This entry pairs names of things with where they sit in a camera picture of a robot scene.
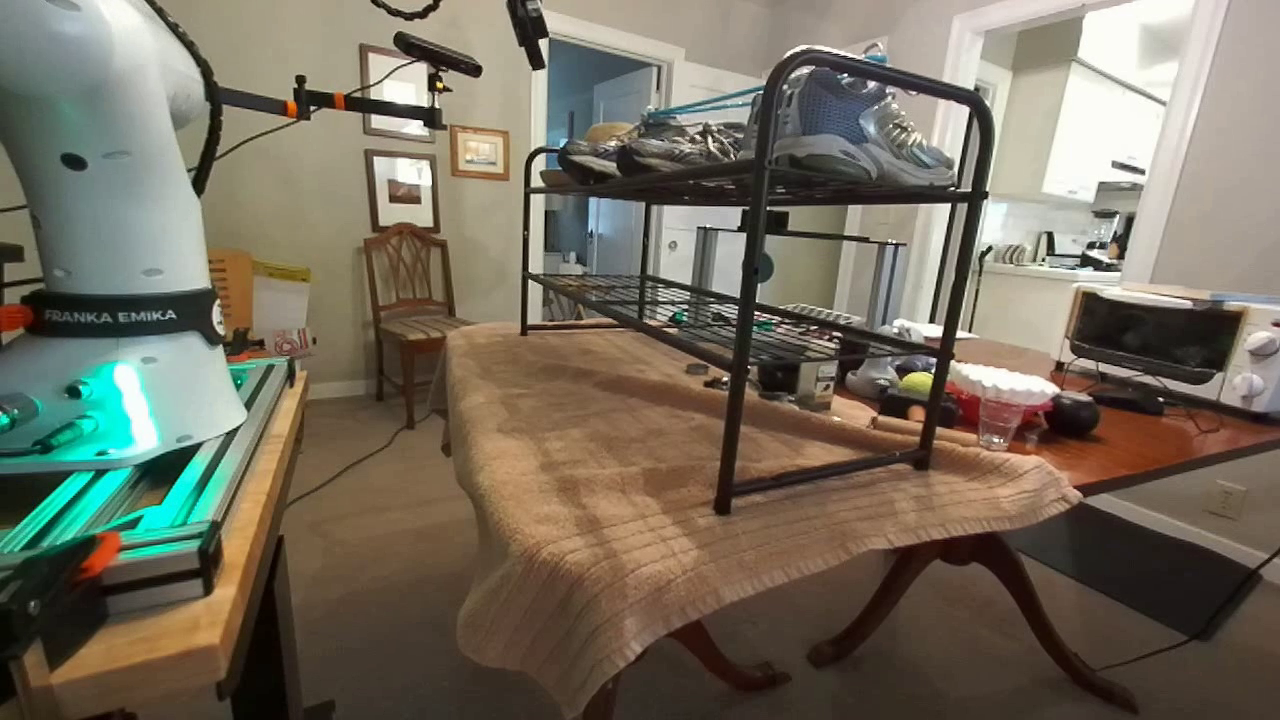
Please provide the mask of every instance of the floor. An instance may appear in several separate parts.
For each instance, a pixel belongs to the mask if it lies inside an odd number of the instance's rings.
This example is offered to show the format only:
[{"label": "floor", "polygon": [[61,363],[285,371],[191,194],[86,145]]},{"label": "floor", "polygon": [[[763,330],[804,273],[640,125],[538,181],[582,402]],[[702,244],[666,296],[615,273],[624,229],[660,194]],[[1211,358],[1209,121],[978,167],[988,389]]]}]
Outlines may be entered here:
[{"label": "floor", "polygon": [[[440,420],[398,429],[398,402],[309,402],[289,506],[296,644],[309,703],[339,720],[557,720],[523,677],[481,668],[451,644],[476,558],[473,503],[440,457]],[[1110,720],[1025,633],[978,566],[928,566],[900,610],[843,665],[804,649],[868,599],[882,556],[732,603],[707,618],[736,661],[774,661],[792,685],[736,695],[683,649],[656,644],[620,685],[620,720]],[[1180,636],[1026,562],[1056,626],[1088,665]],[[1108,672],[1149,720],[1268,720],[1280,708],[1280,589],[1260,585],[1226,626]]]}]

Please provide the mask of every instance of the door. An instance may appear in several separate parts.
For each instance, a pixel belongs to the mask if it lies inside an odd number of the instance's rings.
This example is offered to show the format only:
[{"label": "door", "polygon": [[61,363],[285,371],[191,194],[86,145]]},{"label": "door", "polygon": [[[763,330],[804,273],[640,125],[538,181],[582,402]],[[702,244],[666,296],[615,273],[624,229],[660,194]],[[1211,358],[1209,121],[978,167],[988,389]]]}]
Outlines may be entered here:
[{"label": "door", "polygon": [[[627,121],[634,125],[656,108],[656,66],[634,66],[592,83],[592,125]],[[589,200],[592,261],[600,275],[634,275],[643,238],[643,205]]]}]

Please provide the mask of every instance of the black metal shoe rack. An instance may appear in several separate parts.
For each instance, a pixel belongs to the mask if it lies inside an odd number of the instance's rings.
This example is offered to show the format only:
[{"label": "black metal shoe rack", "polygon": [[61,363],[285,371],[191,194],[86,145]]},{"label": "black metal shoe rack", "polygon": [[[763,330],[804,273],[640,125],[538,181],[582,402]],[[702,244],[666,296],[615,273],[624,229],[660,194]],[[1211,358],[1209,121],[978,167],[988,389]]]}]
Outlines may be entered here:
[{"label": "black metal shoe rack", "polygon": [[[846,71],[858,78],[874,78],[912,94],[928,94],[940,104],[960,104],[968,110],[968,145],[960,157],[960,181],[953,188],[905,188],[905,182],[787,182],[787,167],[773,164],[773,145],[774,145],[774,116],[784,104],[784,83],[801,71],[801,66],[832,66],[832,71]],[[953,285],[942,288],[942,330],[936,345],[915,345],[915,341],[900,341],[900,334],[882,334],[874,328],[856,328],[856,322],[832,322],[832,318],[810,318],[810,316],[795,316],[787,307],[773,307],[757,301],[757,275],[763,275],[769,261],[763,261],[763,235],[769,233],[769,212],[773,206],[792,206],[792,205],[942,205],[953,212],[948,229],[954,233],[953,244],[953,269],[968,269],[972,263],[972,244],[974,244],[974,229],[978,229],[978,206],[988,194],[988,164],[991,164],[991,145],[996,145],[996,128],[991,128],[991,110],[988,104],[954,83],[932,78],[932,77],[912,77],[900,66],[881,66],[881,64],[863,64],[846,50],[832,50],[832,47],[795,47],[787,50],[763,78],[761,90],[761,130],[757,130],[757,157],[751,158],[736,158],[736,164],[717,164],[717,167],[678,167],[678,171],[660,171],[660,177],[624,177],[624,181],[605,181],[605,182],[557,182],[543,188],[536,182],[536,167],[553,146],[536,146],[523,158],[523,263],[520,263],[520,334],[538,330],[538,328],[634,328],[643,334],[656,334],[662,345],[683,349],[686,356],[700,356],[717,368],[728,371],[728,401],[722,401],[722,444],[719,444],[719,476],[717,476],[717,500],[712,506],[719,517],[732,511],[736,495],[757,495],[757,492],[774,492],[774,486],[795,486],[795,483],[815,483],[815,481],[832,481],[832,476],[852,476],[852,473],[868,473],[868,469],[882,469],[882,464],[915,464],[928,469],[932,460],[932,439],[936,439],[936,420],[940,420],[940,401],[942,401],[942,385],[948,385],[948,363],[954,356],[954,322],[960,322],[960,304],[964,304],[964,281],[968,273],[953,273]],[[605,200],[634,200],[643,205],[643,244],[640,244],[640,273],[634,275],[553,275],[553,273],[532,273],[532,194],[538,190],[578,190],[578,194],[605,194]],[[651,269],[651,206],[656,205],[717,205],[717,206],[745,206],[745,281],[741,281],[741,296],[722,296],[722,290],[707,290],[707,288],[691,288],[666,275],[649,273]],[[578,304],[597,316],[605,316],[605,322],[532,322],[529,318],[529,290],[532,285],[538,285],[543,290],[565,296],[568,304]],[[660,316],[660,307],[691,307],[686,322],[678,328],[662,328],[651,322]],[[732,304],[736,322],[697,322],[697,307],[712,307],[712,304]],[[778,476],[741,476],[736,473],[736,452],[741,452],[741,423],[745,423],[745,394],[747,394],[747,371],[751,358],[761,356],[795,356],[804,349],[774,349],[769,341],[761,341],[757,316],[774,316],[774,318],[801,318],[801,322],[815,322],[822,330],[840,330],[840,334],[856,334],[868,345],[891,345],[905,353],[928,353],[936,356],[936,381],[932,381],[932,394],[928,394],[928,415],[919,423],[919,439],[907,452],[881,452],[881,457],[858,457],[858,460],[843,460],[843,464],[821,464],[821,469],[801,469],[801,473],[778,473]]]}]

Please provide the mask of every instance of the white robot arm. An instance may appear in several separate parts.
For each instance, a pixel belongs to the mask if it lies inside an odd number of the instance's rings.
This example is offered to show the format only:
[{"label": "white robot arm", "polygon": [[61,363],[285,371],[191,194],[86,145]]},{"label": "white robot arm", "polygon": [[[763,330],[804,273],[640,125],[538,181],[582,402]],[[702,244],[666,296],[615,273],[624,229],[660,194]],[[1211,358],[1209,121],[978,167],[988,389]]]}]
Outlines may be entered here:
[{"label": "white robot arm", "polygon": [[144,0],[0,2],[0,145],[42,290],[0,353],[0,476],[112,469],[243,420],[175,128],[198,71]]}]

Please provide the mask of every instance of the wooden chair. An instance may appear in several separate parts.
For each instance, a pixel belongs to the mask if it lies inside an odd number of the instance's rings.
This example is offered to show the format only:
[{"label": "wooden chair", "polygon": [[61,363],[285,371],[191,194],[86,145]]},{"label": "wooden chair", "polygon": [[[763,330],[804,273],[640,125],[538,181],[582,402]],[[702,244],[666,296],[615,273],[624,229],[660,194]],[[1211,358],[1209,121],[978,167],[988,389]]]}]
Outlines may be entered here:
[{"label": "wooden chair", "polygon": [[415,393],[426,406],[445,401],[445,341],[462,318],[451,301],[447,244],[415,225],[393,225],[365,238],[376,401],[387,385],[404,394],[404,423],[415,429]]}]

